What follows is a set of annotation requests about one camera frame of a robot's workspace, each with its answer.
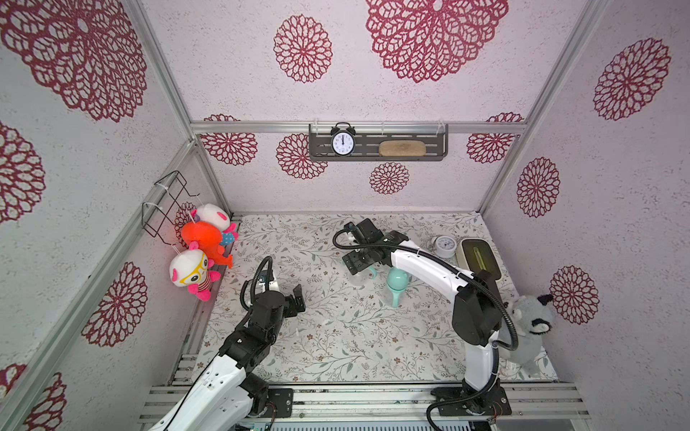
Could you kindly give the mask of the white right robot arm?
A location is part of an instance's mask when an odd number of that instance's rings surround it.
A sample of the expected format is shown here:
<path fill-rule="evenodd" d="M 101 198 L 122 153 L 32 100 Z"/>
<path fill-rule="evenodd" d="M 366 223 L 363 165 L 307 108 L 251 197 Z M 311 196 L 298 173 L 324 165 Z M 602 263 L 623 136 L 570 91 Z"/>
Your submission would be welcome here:
<path fill-rule="evenodd" d="M 469 364 L 452 327 L 453 301 L 416 275 L 398 305 L 375 263 L 353 276 L 340 229 L 355 215 L 286 215 L 277 228 L 281 279 L 301 283 L 307 310 L 289 321 L 272 376 L 297 383 L 455 381 Z"/>

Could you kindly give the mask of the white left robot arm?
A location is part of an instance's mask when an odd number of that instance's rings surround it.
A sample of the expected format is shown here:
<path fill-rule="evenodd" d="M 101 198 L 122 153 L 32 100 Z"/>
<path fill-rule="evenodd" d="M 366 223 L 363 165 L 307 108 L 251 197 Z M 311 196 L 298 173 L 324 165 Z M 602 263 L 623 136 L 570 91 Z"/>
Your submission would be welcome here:
<path fill-rule="evenodd" d="M 301 285 L 286 296 L 258 294 L 217 355 L 154 430 L 232 430 L 247 417 L 274 414 L 269 384 L 253 370 L 270 353 L 285 319 L 305 312 Z"/>

